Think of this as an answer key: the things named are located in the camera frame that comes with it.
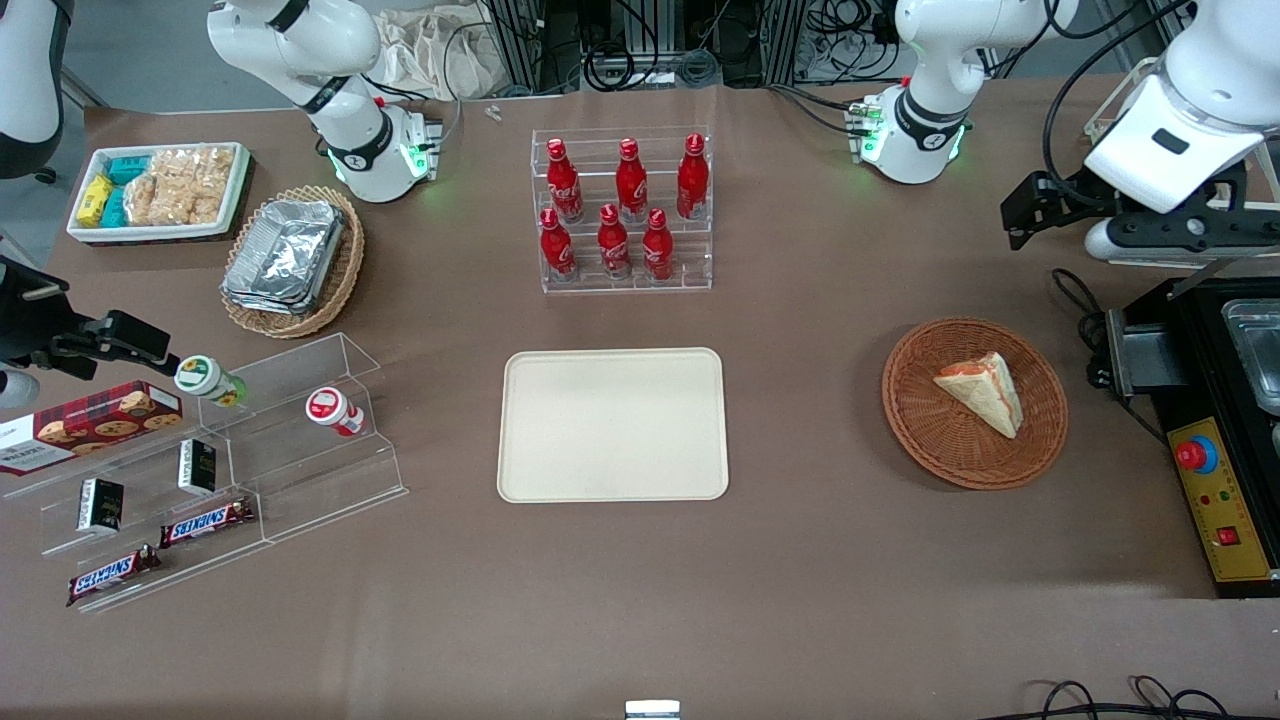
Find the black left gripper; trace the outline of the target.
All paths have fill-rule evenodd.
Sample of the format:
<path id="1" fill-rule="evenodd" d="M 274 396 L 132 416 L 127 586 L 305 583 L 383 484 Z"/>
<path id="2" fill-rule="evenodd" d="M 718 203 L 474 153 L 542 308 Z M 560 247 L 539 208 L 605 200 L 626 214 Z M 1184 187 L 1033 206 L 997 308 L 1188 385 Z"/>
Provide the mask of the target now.
<path id="1" fill-rule="evenodd" d="M 1170 211 L 1156 211 L 1117 191 L 1115 213 L 1085 234 L 1088 252 L 1244 252 L 1253 249 L 1253 214 L 1243 165 L 1211 176 Z M 1030 173 L 1032 195 L 1004 200 L 1009 247 L 1021 250 L 1039 232 L 1059 228 L 1069 211 L 1106 214 L 1106 183 L 1093 172 L 1055 179 Z"/>

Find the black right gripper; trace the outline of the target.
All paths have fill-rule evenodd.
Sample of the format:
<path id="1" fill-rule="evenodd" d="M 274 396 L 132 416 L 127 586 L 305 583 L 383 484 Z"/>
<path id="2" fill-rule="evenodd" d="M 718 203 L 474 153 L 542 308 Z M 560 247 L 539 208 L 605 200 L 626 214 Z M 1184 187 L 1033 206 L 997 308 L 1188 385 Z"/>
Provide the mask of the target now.
<path id="1" fill-rule="evenodd" d="M 1 361 L 4 368 L 37 366 L 56 370 L 77 379 L 92 379 L 97 361 L 76 354 L 59 352 L 58 338 L 70 338 L 73 348 L 81 342 L 93 345 L 84 327 L 93 318 L 77 313 L 65 291 L 69 284 L 42 272 L 3 259 L 1 283 Z M 182 363 L 166 354 L 170 334 L 124 311 L 109 311 L 96 322 L 96 337 L 104 361 L 132 363 L 160 375 L 173 378 Z M 152 357 L 147 354 L 165 354 Z"/>

